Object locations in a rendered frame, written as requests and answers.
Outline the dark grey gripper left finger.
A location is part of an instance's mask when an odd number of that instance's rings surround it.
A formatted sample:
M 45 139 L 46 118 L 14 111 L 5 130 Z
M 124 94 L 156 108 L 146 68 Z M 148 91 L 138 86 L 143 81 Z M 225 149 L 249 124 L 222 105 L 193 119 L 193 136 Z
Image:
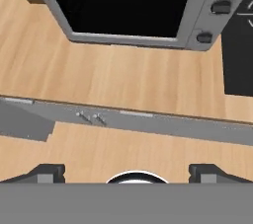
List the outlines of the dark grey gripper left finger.
M 2 184 L 64 184 L 64 164 L 39 164 L 26 174 L 2 181 Z

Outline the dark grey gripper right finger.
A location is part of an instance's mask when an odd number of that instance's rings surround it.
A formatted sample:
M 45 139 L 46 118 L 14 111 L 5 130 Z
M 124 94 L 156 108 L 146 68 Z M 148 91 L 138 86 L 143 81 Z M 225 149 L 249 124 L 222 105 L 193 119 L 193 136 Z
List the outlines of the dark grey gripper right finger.
M 253 181 L 226 173 L 215 164 L 191 164 L 189 174 L 189 183 L 195 184 L 253 184 Z

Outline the small dark toaster oven knob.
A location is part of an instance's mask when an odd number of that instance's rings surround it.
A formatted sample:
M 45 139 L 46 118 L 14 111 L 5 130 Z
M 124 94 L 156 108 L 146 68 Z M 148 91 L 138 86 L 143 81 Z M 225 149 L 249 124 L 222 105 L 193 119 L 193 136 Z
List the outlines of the small dark toaster oven knob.
M 197 35 L 197 41 L 199 43 L 211 43 L 212 42 L 212 33 L 202 32 Z

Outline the large dark toaster oven knob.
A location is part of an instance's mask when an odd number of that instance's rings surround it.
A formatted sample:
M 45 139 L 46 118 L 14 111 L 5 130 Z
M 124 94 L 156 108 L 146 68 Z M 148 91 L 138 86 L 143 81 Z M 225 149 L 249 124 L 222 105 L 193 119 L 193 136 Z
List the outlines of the large dark toaster oven knob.
M 216 15 L 229 14 L 231 11 L 231 2 L 229 0 L 219 0 L 211 5 L 211 12 Z

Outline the toaster oven glass door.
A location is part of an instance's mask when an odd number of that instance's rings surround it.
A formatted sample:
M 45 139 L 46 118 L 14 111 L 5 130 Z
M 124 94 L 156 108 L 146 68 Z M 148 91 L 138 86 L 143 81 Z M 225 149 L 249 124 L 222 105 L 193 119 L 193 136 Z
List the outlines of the toaster oven glass door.
M 205 0 L 43 0 L 73 42 L 184 49 Z

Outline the round black and white object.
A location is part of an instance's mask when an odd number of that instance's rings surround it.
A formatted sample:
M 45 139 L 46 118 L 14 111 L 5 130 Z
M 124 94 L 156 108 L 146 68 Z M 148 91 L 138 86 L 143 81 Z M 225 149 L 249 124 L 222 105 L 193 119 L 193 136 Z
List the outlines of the round black and white object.
M 148 171 L 131 170 L 114 175 L 108 184 L 167 184 L 167 181 Z

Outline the black hob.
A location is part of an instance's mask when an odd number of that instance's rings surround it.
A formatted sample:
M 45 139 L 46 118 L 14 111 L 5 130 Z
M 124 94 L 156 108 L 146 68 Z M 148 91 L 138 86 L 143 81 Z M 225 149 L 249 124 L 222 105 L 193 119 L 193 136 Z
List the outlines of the black hob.
M 243 0 L 221 35 L 224 93 L 253 97 L 253 0 Z

